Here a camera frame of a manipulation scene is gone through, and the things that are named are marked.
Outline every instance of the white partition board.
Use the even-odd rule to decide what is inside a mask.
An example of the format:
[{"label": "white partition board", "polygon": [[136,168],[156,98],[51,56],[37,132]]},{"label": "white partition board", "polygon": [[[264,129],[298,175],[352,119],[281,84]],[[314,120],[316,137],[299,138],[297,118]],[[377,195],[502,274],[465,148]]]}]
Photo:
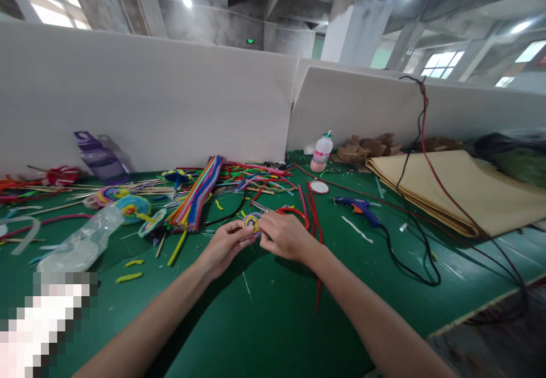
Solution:
[{"label": "white partition board", "polygon": [[[367,68],[367,67],[353,67],[350,65],[332,63],[330,61],[300,58],[298,59],[298,62],[297,62],[296,78],[294,80],[294,94],[292,96],[293,101],[297,100],[297,96],[300,93],[303,80],[305,79],[305,75],[307,74],[307,70],[309,69],[309,67],[326,68],[331,70],[346,71],[346,72],[351,72],[356,74],[365,74],[369,76],[376,76],[376,77],[383,77],[383,78],[394,78],[396,80],[399,79],[401,76],[408,75],[407,73],[403,73],[400,71]],[[410,74],[410,75],[419,79],[423,78],[422,76],[418,76],[414,74]],[[447,80],[442,80],[440,78],[428,78],[427,81],[428,81],[428,84],[431,84],[431,85],[467,86],[467,84],[464,84],[462,82],[447,81]]]},{"label": "white partition board", "polygon": [[284,158],[293,57],[3,23],[0,58],[1,174],[84,166],[78,130],[108,135],[136,171]]},{"label": "white partition board", "polygon": [[[427,85],[426,135],[465,140],[496,130],[546,126],[546,96],[512,90]],[[419,86],[394,80],[309,67],[292,110],[287,149],[303,149],[332,130],[334,146],[351,135],[395,134],[408,144],[423,110]]]}]

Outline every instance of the scissors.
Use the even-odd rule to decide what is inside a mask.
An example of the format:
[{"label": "scissors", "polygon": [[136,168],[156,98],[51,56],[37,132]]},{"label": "scissors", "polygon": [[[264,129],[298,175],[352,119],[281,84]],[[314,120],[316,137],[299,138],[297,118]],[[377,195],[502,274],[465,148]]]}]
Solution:
[{"label": "scissors", "polygon": [[301,217],[303,219],[305,230],[309,230],[309,220],[307,220],[307,217],[305,217],[305,215],[302,212],[300,212],[298,209],[283,206],[283,207],[280,207],[277,210],[273,210],[273,209],[270,209],[269,207],[265,207],[264,205],[262,205],[261,203],[258,203],[258,202],[251,201],[250,203],[252,203],[254,206],[256,206],[259,210],[261,210],[264,213],[267,213],[269,211],[274,211],[274,212],[277,212],[279,214],[286,214],[286,212],[295,213],[295,214],[297,214],[299,217]]}]

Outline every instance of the green work table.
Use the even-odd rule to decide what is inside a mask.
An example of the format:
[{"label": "green work table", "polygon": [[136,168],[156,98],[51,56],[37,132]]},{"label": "green work table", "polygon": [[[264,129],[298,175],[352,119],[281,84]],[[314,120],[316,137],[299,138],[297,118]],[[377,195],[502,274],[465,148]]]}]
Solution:
[{"label": "green work table", "polygon": [[[288,163],[296,162],[309,171],[310,157],[300,160],[302,155],[302,152],[289,153]],[[334,172],[325,173],[324,179],[379,197],[379,202],[373,201],[381,203],[374,175],[356,170],[351,172],[349,169],[352,167],[348,165],[329,164],[329,167]],[[289,179],[301,184],[307,192],[306,181],[312,177],[297,168],[292,173],[294,176]],[[138,174],[136,177],[152,178],[155,174]],[[385,202],[403,206],[402,199],[395,192],[382,187],[386,189]],[[348,206],[334,205],[331,199],[334,196],[358,197],[358,194],[331,185],[327,195],[314,196],[324,244],[423,337],[459,323],[476,310],[517,290],[510,277],[495,263],[459,245],[430,223],[420,221],[430,236],[442,277],[440,286],[426,286],[393,262],[381,230],[372,230],[363,216],[353,213]],[[214,202],[209,202],[205,206],[203,221],[230,213],[239,205],[241,197],[242,192],[219,196],[223,211]],[[69,203],[65,198],[66,195],[61,194],[32,204],[46,209]],[[258,201],[272,209],[295,205],[303,210],[298,192],[294,196],[287,193],[261,194]],[[152,202],[153,212],[162,204]],[[408,223],[404,232],[399,230],[408,222],[407,214],[385,204],[371,209],[389,229],[398,258],[414,271],[432,277],[430,264],[423,264],[425,246],[415,226]],[[257,211],[254,207],[249,208],[248,202],[243,210],[246,213]],[[414,211],[430,218],[418,209]],[[0,217],[6,213],[6,207],[0,209]],[[39,219],[76,213],[93,214],[83,205],[76,205],[42,214]],[[374,243],[365,241],[342,216],[352,221]],[[31,244],[19,256],[10,254],[13,243],[0,247],[2,319],[15,318],[16,308],[24,307],[25,296],[33,294],[35,268],[28,262],[44,254],[38,247],[61,243],[85,220],[67,219],[43,226],[37,237],[47,241]],[[212,225],[209,229],[217,229],[220,225]],[[57,355],[50,357],[50,376],[68,377],[75,373],[188,268],[210,240],[201,234],[190,234],[174,265],[169,267],[167,261],[180,236],[167,238],[162,254],[156,259],[156,248],[151,242],[133,234],[139,226],[122,226],[114,232],[108,248],[91,268],[90,271],[98,273],[101,282],[98,296],[75,322],[74,331],[67,334],[66,343],[57,347]],[[467,239],[442,227],[508,267],[491,242]],[[10,226],[10,230],[15,229],[16,225]],[[497,238],[497,241],[527,282],[545,275],[546,236],[543,233],[526,229],[523,235],[510,233]],[[124,267],[136,257],[145,263]],[[137,280],[115,283],[120,276],[140,271],[144,276]],[[269,254],[256,242],[243,250],[224,275],[209,287],[173,334],[148,375],[362,376],[373,368],[370,357],[349,320],[325,288],[322,289],[320,312],[317,313],[316,290],[317,280],[310,270]]]}]

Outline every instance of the forearm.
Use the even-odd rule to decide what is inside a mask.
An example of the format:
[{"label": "forearm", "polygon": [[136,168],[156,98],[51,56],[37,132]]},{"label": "forearm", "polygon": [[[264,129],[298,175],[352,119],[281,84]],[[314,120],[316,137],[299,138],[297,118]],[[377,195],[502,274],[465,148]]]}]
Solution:
[{"label": "forearm", "polygon": [[143,376],[210,282],[202,266],[189,267],[75,377]]},{"label": "forearm", "polygon": [[454,376],[408,323],[325,246],[315,245],[308,257],[304,264],[323,281],[386,376]]}]

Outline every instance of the bottle cap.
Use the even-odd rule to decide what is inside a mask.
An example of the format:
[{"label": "bottle cap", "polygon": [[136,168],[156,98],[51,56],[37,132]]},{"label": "bottle cap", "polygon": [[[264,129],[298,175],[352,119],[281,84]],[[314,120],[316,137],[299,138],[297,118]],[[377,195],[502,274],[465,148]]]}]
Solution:
[{"label": "bottle cap", "polygon": [[76,131],[74,135],[78,139],[78,147],[82,151],[102,148],[102,143],[87,131]]}]

